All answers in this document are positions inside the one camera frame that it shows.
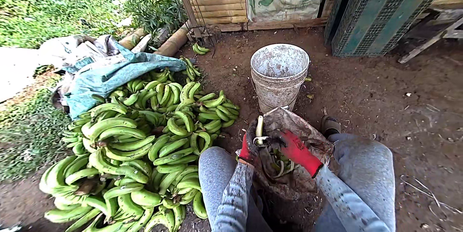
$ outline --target sack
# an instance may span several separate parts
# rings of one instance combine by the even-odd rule
[[[265,132],[275,129],[288,129],[297,134],[309,151],[324,164],[333,154],[334,145],[308,122],[291,111],[277,107],[264,114],[263,122],[264,135]],[[293,172],[275,178],[279,171],[272,167],[272,164],[276,163],[270,155],[271,150],[272,148],[268,146],[260,151],[261,164],[256,166],[254,171],[259,185],[287,200],[307,198],[310,193],[316,193],[315,180],[302,166],[298,166]]]

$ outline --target sandal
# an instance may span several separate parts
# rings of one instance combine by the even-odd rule
[[[320,130],[323,136],[328,137],[335,133],[341,133],[341,124],[336,121],[336,118],[325,115],[321,119]]]

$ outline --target work glove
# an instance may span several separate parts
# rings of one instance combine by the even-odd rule
[[[290,130],[275,131],[269,134],[272,139],[281,140],[284,145],[281,146],[281,152],[295,164],[303,166],[315,178],[323,163],[316,158],[299,137]]]
[[[238,156],[238,161],[243,164],[252,165],[253,167],[258,163],[258,148],[254,145],[254,138],[256,137],[256,127],[258,120],[254,119],[251,122],[246,134],[243,136],[243,147]]]

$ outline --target sleeve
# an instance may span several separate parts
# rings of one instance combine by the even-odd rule
[[[217,216],[212,227],[213,232],[244,232],[248,217],[248,200],[252,186],[254,169],[238,163],[230,182],[222,195]]]
[[[388,226],[373,210],[326,165],[315,181],[346,231],[389,232]]]

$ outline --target white bucket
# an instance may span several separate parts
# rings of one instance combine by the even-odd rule
[[[303,49],[289,44],[268,45],[252,55],[251,77],[262,113],[278,106],[293,110],[309,63]]]

